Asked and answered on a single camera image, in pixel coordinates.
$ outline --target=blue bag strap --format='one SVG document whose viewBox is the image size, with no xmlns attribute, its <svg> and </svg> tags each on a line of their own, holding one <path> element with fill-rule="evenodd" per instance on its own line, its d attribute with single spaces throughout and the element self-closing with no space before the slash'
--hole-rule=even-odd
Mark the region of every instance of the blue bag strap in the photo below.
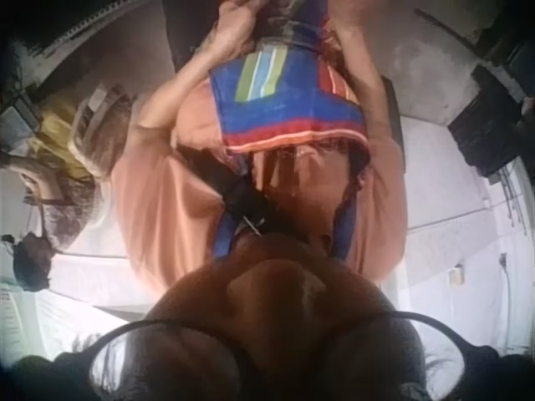
<svg viewBox="0 0 535 401">
<path fill-rule="evenodd" d="M 250 160 L 245 155 L 239 155 L 237 156 L 237 163 L 240 175 L 244 178 L 248 177 L 251 174 Z M 233 216 L 232 213 L 229 211 L 223 212 L 212 246 L 211 253 L 214 258 L 228 255 L 239 224 L 239 219 Z"/>
<path fill-rule="evenodd" d="M 354 146 L 349 147 L 349 176 L 357 180 L 360 172 L 369 163 L 369 157 L 363 158 L 362 152 Z M 345 261 L 354 241 L 354 228 L 357 224 L 357 195 L 359 186 L 352 184 L 349 196 L 342 202 L 334 215 L 333 241 L 329 256 Z"/>
</svg>

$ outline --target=eyeglasses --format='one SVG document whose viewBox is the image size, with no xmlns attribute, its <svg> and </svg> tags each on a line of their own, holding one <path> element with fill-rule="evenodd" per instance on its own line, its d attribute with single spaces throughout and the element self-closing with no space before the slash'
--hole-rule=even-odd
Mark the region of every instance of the eyeglasses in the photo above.
<svg viewBox="0 0 535 401">
<path fill-rule="evenodd" d="M 102 399 L 276 398 L 239 343 L 187 322 L 134 322 L 78 358 Z M 303 399 L 459 399 L 470 377 L 498 358 L 431 317 L 385 312 L 317 344 L 304 369 Z"/>
</svg>

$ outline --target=orange shirt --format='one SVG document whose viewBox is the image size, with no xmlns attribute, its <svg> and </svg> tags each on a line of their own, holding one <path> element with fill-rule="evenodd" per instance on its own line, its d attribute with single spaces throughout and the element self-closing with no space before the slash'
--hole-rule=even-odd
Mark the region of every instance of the orange shirt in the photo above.
<svg viewBox="0 0 535 401">
<path fill-rule="evenodd" d="M 171 143 L 224 154 L 209 81 L 188 96 Z M 400 147 L 391 138 L 369 137 L 371 161 L 361 175 L 354 243 L 346 259 L 355 273 L 378 282 L 405 251 L 407 207 Z M 300 145 L 257 152 L 253 178 L 311 243 L 332 236 L 334 213 L 349 183 L 344 149 Z M 211 258 L 221 197 L 192 174 L 162 140 L 125 152 L 112 174 L 117 214 L 132 267 L 156 295 Z"/>
</svg>

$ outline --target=glasses lens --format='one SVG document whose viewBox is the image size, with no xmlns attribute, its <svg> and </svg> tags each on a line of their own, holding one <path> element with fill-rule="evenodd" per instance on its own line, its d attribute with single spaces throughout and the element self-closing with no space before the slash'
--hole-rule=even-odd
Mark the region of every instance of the glasses lens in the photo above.
<svg viewBox="0 0 535 401">
<path fill-rule="evenodd" d="M 235 399 L 241 387 L 236 359 L 225 344 L 161 323 L 109 343 L 89 378 L 103 399 Z"/>
<path fill-rule="evenodd" d="M 438 400 L 464 370 L 461 350 L 444 333 L 385 318 L 337 338 L 325 354 L 323 380 L 334 399 Z"/>
</svg>

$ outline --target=shoulder strap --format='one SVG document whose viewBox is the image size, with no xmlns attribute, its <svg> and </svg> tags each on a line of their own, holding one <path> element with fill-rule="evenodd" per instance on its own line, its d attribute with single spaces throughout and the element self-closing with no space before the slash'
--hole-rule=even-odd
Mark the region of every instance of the shoulder strap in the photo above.
<svg viewBox="0 0 535 401">
<path fill-rule="evenodd" d="M 221 196 L 225 209 L 258 236 L 280 232 L 301 241 L 307 240 L 274 202 L 251 182 L 216 159 L 210 151 L 194 150 L 182 145 L 178 145 L 176 150 L 191 172 Z"/>
</svg>

